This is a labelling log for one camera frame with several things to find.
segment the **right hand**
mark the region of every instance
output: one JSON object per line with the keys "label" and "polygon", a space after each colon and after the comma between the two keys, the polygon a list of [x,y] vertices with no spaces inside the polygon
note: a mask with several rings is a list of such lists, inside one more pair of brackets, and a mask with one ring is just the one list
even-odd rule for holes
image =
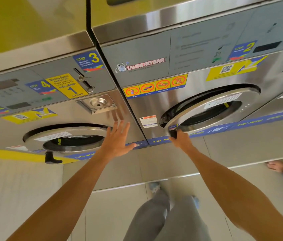
{"label": "right hand", "polygon": [[169,139],[173,142],[174,146],[181,148],[184,152],[194,148],[188,133],[184,133],[181,129],[177,130],[177,139],[174,139],[173,137],[170,137]]}

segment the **washing machine door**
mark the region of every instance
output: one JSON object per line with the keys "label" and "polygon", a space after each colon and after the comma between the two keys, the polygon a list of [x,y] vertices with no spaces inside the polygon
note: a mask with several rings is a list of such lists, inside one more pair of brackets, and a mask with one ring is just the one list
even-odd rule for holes
{"label": "washing machine door", "polygon": [[76,153],[101,146],[107,126],[91,123],[66,123],[31,130],[23,136],[30,150],[45,149],[55,153]]}
{"label": "washing machine door", "polygon": [[176,129],[192,132],[229,123],[227,119],[236,118],[236,114],[249,107],[259,95],[260,90],[254,85],[213,89],[172,107],[162,116],[161,126],[168,136],[176,137]]}

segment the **hand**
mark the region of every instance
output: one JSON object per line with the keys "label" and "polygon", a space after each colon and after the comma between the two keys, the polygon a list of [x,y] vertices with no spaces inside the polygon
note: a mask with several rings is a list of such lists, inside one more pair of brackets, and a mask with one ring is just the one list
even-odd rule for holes
{"label": "hand", "polygon": [[189,138],[188,133],[184,133],[181,129],[177,130],[177,139],[174,139],[173,137],[170,137],[169,139],[171,142],[173,142],[174,146],[181,148],[184,152],[195,148]]}
{"label": "hand", "polygon": [[123,125],[124,121],[121,121],[119,126],[118,122],[115,122],[112,131],[110,127],[108,127],[107,136],[103,140],[100,149],[97,151],[99,154],[103,154],[103,156],[109,160],[113,159],[114,157],[127,154],[137,146],[135,143],[125,146],[130,123],[128,122],[125,128]]}

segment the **foot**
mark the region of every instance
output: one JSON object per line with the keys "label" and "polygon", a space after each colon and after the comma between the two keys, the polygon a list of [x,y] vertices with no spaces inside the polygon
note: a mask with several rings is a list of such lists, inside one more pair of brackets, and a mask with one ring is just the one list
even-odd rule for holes
{"label": "foot", "polygon": [[160,190],[160,182],[150,182],[148,186],[153,194],[155,194],[157,190]]}
{"label": "foot", "polygon": [[278,172],[283,173],[283,162],[282,161],[271,161],[267,162],[268,168]]}
{"label": "foot", "polygon": [[195,202],[196,209],[200,209],[200,200],[196,196],[193,196],[193,199]]}

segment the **right arm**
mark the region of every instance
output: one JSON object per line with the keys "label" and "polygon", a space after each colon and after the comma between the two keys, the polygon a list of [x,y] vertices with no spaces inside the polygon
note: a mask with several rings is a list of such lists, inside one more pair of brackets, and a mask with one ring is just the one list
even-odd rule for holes
{"label": "right arm", "polygon": [[283,241],[283,216],[266,195],[227,167],[200,153],[187,133],[169,138],[193,161],[206,186],[231,222],[257,241]]}

